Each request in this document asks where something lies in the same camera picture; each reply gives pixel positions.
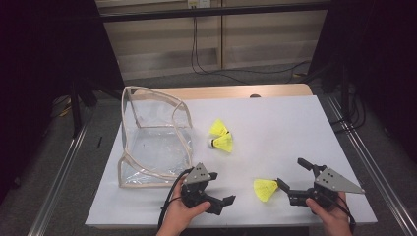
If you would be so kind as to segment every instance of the white table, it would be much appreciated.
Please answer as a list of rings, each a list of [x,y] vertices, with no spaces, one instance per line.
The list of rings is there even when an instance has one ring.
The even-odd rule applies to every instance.
[[[284,180],[291,189],[313,186],[314,175],[297,164],[303,157],[327,165],[355,184],[358,181],[327,117],[313,95],[263,98],[185,100],[194,124],[193,164],[202,162],[217,172],[206,192],[222,199],[235,195],[221,215],[204,213],[190,227],[276,227],[321,223],[307,207],[291,206],[278,190],[267,203],[253,191],[256,178]],[[207,144],[209,127],[220,118],[231,131],[234,150],[228,154]],[[97,228],[155,227],[169,188],[121,189],[117,162],[123,152],[121,132],[116,137],[86,225]],[[358,224],[377,222],[364,195],[347,194]]]

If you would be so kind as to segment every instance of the clear plastic box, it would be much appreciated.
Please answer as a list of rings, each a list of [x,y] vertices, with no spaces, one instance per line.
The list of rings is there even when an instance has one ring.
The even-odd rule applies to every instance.
[[[119,186],[171,186],[191,168],[192,128],[190,111],[181,99],[150,88],[125,87]]]

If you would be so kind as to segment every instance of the hand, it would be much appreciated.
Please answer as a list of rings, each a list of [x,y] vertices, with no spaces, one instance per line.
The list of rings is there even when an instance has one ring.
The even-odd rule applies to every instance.
[[[177,236],[187,228],[191,220],[197,215],[205,212],[211,206],[210,202],[204,202],[192,208],[188,208],[181,201],[181,185],[184,178],[178,181],[172,193],[171,204],[166,211],[162,226],[157,236]]]
[[[346,201],[345,193],[339,192],[338,194],[344,201]],[[337,203],[346,208],[346,205],[341,199],[337,199]],[[341,209],[334,207],[332,210],[326,211],[312,199],[307,199],[306,204],[322,220],[327,236],[352,235],[349,228],[348,217]]]

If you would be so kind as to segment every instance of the metal rail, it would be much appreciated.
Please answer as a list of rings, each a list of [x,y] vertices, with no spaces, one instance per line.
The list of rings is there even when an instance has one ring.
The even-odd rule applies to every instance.
[[[36,219],[30,228],[28,236],[42,236],[45,233],[46,227],[48,226],[53,210],[55,210],[55,207],[58,204],[61,191],[64,188],[67,176],[71,170],[71,166],[73,165],[74,159],[77,156],[77,152],[83,142],[83,138],[86,134],[89,122],[91,121],[92,114],[93,110],[89,110],[86,108],[86,122],[84,123],[84,126],[81,128],[78,135],[75,138],[73,138],[71,145],[67,151],[67,154],[65,155],[64,161],[61,165],[61,168],[59,169],[58,174],[55,177],[55,180],[49,190],[48,195],[46,196],[46,199],[42,204],[42,207],[37,213]]]
[[[343,117],[343,114],[340,112],[341,106],[336,98],[329,97],[328,103],[330,104],[334,114],[338,119]],[[390,211],[401,227],[404,235],[413,236],[417,235],[416,224],[409,214],[407,208],[405,207],[402,200],[396,194],[395,190],[391,187],[390,183],[387,181],[381,169],[378,167],[377,162],[372,158],[365,144],[362,142],[356,130],[353,129],[353,126],[350,123],[342,122],[343,129],[347,129],[346,135],[352,143],[353,147],[356,149],[359,157],[361,158],[364,166],[368,170],[371,178],[374,180],[377,188],[380,190],[381,195],[387,203]]]

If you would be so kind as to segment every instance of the yellow shuttlecock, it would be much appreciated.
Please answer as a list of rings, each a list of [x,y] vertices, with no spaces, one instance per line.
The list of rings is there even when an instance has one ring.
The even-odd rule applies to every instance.
[[[211,128],[209,129],[209,132],[212,135],[216,135],[216,136],[223,136],[229,133],[226,126],[223,124],[223,122],[220,119],[216,119],[214,121]]]
[[[275,180],[256,179],[254,181],[255,194],[264,203],[270,199],[276,189],[278,189],[278,183]]]
[[[233,139],[230,133],[227,133],[215,140],[209,140],[208,145],[211,148],[219,148],[227,152],[232,152]]]

